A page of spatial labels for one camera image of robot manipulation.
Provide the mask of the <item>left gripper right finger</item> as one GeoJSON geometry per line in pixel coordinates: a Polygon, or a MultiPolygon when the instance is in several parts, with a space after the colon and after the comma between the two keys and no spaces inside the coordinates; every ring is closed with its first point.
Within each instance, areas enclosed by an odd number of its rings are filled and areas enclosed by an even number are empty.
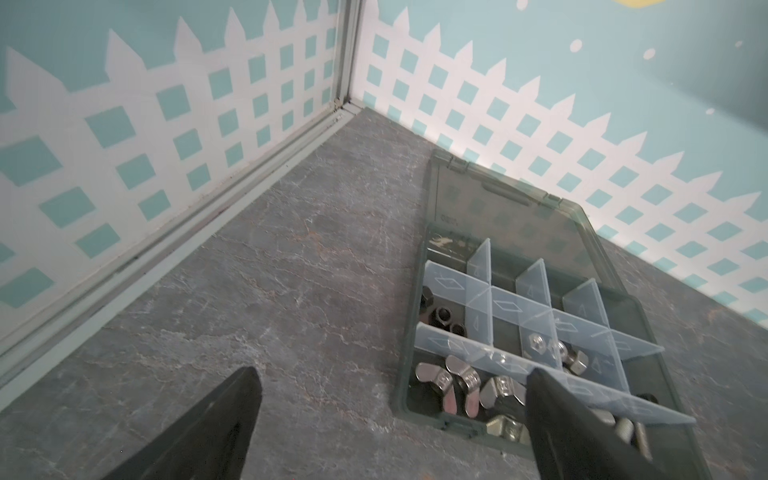
{"type": "Polygon", "coordinates": [[[542,368],[527,376],[525,408],[542,479],[668,477],[542,368]]]}

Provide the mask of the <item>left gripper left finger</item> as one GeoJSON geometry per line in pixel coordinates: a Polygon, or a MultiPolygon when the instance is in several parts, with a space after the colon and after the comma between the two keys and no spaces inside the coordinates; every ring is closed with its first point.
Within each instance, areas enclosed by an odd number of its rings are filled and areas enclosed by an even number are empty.
{"type": "Polygon", "coordinates": [[[239,479],[262,401],[254,367],[233,372],[108,479],[239,479]]]}

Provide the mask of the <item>clear plastic organizer box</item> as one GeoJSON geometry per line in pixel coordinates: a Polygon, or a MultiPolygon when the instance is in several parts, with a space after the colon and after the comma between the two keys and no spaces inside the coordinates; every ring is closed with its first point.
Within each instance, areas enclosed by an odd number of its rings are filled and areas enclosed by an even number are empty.
{"type": "Polygon", "coordinates": [[[486,432],[486,423],[508,415],[524,423],[524,407],[480,404],[476,418],[464,411],[465,394],[452,374],[457,414],[442,411],[441,397],[415,376],[420,362],[445,366],[456,356],[479,374],[525,384],[542,368],[590,408],[616,420],[646,426],[652,463],[674,479],[710,473],[663,360],[662,347],[641,303],[623,286],[584,210],[443,150],[429,160],[426,230],[416,266],[405,328],[394,413],[407,421],[521,456],[530,444],[486,432]],[[422,287],[466,308],[467,336],[419,321],[422,287]],[[547,352],[530,349],[541,334],[547,352]],[[582,376],[563,361],[569,351],[589,357],[582,376]]]}

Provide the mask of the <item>silver wing nut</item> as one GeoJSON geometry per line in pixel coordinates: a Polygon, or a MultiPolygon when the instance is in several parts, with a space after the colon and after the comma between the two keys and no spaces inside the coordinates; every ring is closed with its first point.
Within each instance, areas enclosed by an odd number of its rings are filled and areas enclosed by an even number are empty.
{"type": "Polygon", "coordinates": [[[442,411],[457,414],[457,400],[452,374],[439,365],[420,362],[415,367],[415,376],[421,383],[428,383],[440,395],[442,411]]]}
{"type": "Polygon", "coordinates": [[[481,406],[486,410],[494,409],[499,401],[511,401],[514,405],[526,405],[526,387],[509,376],[490,378],[479,393],[481,406]]]}
{"type": "Polygon", "coordinates": [[[449,355],[445,358],[449,373],[459,378],[459,384],[465,394],[464,411],[469,418],[476,418],[480,410],[481,378],[477,371],[464,360],[449,355]]]}
{"type": "Polygon", "coordinates": [[[486,432],[490,436],[512,443],[530,444],[530,434],[526,425],[508,415],[497,415],[488,421],[486,432]]]}

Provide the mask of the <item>silver hex bolt in box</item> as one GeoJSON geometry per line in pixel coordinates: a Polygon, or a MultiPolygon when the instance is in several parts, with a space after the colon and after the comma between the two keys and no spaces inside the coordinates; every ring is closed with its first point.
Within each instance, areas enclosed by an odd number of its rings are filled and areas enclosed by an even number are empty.
{"type": "Polygon", "coordinates": [[[614,426],[616,435],[626,444],[630,444],[635,434],[635,425],[628,418],[618,418],[614,426]]]}

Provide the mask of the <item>silver hex bolt horizontal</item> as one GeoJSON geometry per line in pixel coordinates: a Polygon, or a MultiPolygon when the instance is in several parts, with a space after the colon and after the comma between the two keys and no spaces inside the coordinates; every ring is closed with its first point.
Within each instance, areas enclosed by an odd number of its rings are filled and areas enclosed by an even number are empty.
{"type": "Polygon", "coordinates": [[[642,423],[634,423],[635,445],[639,453],[649,462],[653,461],[646,426],[642,423]]]}

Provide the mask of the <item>silver hex nut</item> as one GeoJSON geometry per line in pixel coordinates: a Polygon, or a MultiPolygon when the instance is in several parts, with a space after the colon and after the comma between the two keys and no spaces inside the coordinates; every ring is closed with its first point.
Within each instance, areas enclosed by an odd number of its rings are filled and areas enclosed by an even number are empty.
{"type": "Polygon", "coordinates": [[[569,351],[563,364],[571,374],[582,376],[589,368],[589,357],[580,350],[569,351]]]}

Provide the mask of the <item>silver nut lower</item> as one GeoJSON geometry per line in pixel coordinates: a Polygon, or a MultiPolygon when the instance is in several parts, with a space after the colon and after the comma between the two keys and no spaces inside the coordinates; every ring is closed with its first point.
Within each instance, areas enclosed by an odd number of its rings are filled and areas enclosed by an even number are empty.
{"type": "Polygon", "coordinates": [[[529,345],[530,349],[536,352],[538,355],[545,355],[547,352],[547,341],[541,334],[530,334],[529,345]]]}

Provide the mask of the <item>black nut in box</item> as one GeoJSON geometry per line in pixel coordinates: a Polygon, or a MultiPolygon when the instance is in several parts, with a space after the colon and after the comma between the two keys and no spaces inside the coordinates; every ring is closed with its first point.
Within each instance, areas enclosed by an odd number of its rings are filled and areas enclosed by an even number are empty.
{"type": "Polygon", "coordinates": [[[432,290],[422,287],[419,321],[462,337],[467,336],[466,308],[456,302],[436,296],[432,290]]]}

